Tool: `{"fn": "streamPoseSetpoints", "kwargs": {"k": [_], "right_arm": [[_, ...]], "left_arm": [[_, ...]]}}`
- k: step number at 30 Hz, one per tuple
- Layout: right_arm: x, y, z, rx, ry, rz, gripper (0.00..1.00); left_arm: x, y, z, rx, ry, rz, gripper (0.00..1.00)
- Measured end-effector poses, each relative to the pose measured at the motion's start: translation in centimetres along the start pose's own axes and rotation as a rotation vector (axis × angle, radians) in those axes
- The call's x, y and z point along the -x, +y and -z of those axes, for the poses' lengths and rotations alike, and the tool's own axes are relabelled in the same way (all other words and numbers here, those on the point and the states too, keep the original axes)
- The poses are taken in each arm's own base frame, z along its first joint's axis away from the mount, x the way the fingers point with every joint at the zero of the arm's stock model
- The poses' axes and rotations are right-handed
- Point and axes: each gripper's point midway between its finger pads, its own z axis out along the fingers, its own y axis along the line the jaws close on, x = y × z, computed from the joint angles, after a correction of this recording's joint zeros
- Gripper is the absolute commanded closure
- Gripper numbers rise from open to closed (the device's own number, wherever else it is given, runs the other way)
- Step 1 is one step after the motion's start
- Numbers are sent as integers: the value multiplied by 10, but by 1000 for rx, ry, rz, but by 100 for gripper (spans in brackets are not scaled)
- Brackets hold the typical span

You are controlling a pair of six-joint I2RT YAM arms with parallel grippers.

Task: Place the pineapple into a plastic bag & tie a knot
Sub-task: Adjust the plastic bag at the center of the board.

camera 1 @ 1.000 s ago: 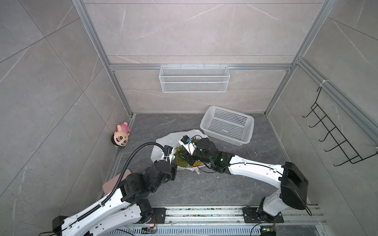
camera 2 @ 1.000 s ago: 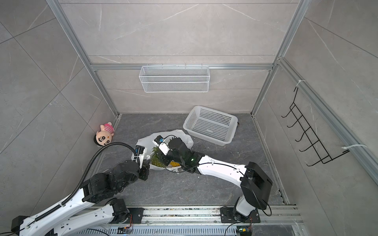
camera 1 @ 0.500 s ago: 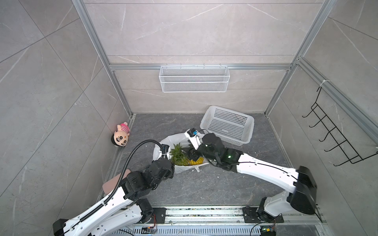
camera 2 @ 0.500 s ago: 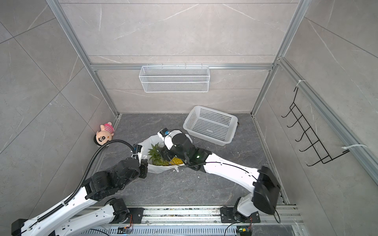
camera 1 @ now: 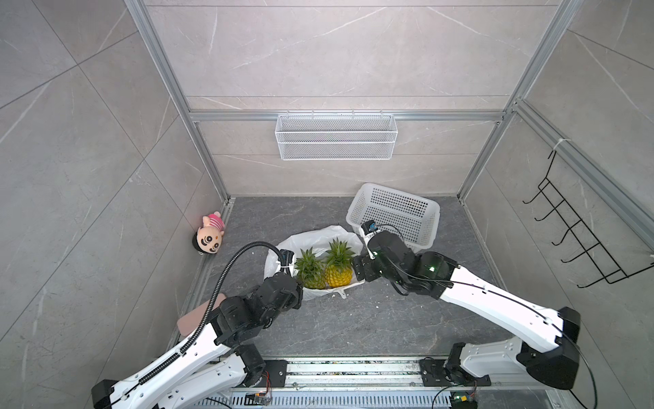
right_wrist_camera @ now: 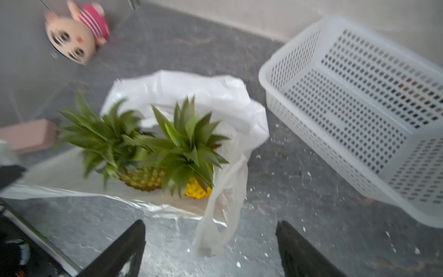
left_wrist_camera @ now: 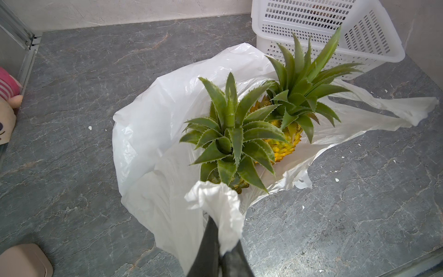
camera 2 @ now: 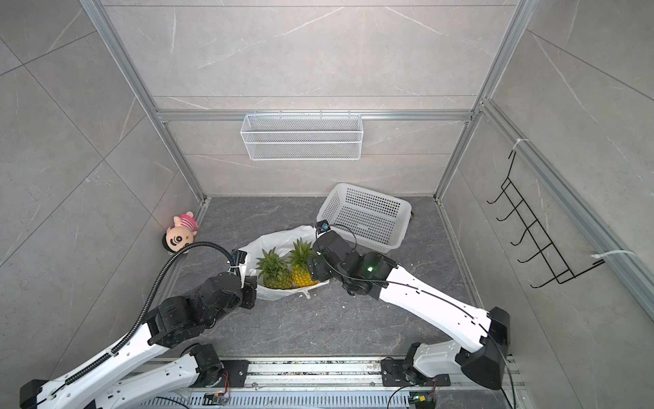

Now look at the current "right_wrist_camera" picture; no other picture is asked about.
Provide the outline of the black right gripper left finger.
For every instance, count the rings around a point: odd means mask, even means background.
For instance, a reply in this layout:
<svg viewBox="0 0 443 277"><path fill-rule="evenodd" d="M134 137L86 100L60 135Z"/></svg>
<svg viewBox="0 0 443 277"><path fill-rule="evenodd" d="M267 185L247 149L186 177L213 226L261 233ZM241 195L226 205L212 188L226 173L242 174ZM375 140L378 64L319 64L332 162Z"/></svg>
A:
<svg viewBox="0 0 443 277"><path fill-rule="evenodd" d="M137 220L80 277L138 277L145 248L145 225Z"/></svg>

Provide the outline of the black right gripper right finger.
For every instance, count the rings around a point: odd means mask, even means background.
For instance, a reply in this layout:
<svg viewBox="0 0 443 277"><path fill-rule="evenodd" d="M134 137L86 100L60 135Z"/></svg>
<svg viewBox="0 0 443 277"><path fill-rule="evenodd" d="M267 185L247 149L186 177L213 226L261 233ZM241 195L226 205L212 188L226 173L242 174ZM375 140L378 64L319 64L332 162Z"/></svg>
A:
<svg viewBox="0 0 443 277"><path fill-rule="evenodd" d="M346 277L287 221L276 226L279 254L287 277Z"/></svg>

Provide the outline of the yellow pineapple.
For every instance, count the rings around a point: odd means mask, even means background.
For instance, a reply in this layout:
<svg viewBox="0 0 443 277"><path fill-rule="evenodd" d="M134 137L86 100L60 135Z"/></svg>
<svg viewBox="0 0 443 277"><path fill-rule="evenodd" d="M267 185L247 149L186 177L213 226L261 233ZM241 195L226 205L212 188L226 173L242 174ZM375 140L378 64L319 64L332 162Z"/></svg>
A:
<svg viewBox="0 0 443 277"><path fill-rule="evenodd" d="M215 169L229 163L217 152L229 140L216 132L221 121L213 120L212 112L199 114L194 98L176 103L172 119L156 106L152 111L162 136L137 138L135 142L153 150L143 163L163 171L160 189L196 200L210 197Z"/></svg>

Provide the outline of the white plastic bag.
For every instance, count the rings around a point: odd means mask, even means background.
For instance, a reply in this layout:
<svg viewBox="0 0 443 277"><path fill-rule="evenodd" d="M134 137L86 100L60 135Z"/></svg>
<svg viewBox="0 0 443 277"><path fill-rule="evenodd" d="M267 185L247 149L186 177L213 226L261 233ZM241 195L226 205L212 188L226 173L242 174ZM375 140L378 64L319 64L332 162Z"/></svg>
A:
<svg viewBox="0 0 443 277"><path fill-rule="evenodd" d="M100 112L82 92L60 110L68 150L28 169L7 199L103 196L152 217L198 220L202 256L224 254L241 215L265 107L232 76L160 70L114 82Z"/></svg>

